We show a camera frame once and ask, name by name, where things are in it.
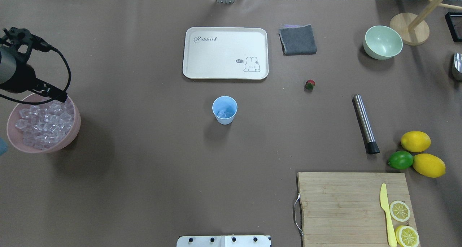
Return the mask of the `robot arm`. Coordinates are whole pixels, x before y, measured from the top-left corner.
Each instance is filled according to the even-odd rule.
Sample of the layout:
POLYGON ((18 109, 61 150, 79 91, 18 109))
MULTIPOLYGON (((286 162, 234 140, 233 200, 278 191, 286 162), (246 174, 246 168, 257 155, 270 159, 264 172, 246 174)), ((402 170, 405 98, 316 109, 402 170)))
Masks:
POLYGON ((62 103, 66 102, 68 99, 67 90, 71 83, 71 70, 63 54, 54 47, 51 47, 51 50, 59 54, 68 71, 67 83, 63 90, 38 79, 32 66, 26 62, 20 62, 19 58, 14 56, 12 52, 7 51, 6 48, 1 48, 1 89, 13 94, 30 91, 42 97, 49 98, 49 100, 35 103, 19 101, 4 95, 1 95, 1 97, 20 104, 30 105, 45 104, 53 100, 60 101, 62 103))

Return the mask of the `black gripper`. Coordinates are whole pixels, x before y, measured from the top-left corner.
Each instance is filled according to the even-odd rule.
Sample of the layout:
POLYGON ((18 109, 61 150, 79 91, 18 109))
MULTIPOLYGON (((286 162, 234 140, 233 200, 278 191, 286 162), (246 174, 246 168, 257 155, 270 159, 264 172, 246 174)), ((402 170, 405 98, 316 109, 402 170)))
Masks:
POLYGON ((25 91, 34 92, 41 96, 65 103, 68 94, 58 88, 50 88, 46 91, 44 82, 36 78, 34 69, 27 63, 10 61, 7 63, 7 91, 13 94, 25 91))

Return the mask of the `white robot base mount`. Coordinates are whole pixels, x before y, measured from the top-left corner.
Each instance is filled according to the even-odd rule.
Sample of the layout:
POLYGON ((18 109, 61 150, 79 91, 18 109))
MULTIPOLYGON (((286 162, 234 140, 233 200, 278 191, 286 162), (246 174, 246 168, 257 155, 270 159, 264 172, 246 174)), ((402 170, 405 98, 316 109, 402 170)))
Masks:
POLYGON ((183 236, 177 240, 177 247, 272 247, 270 236, 266 235, 205 235, 183 236))

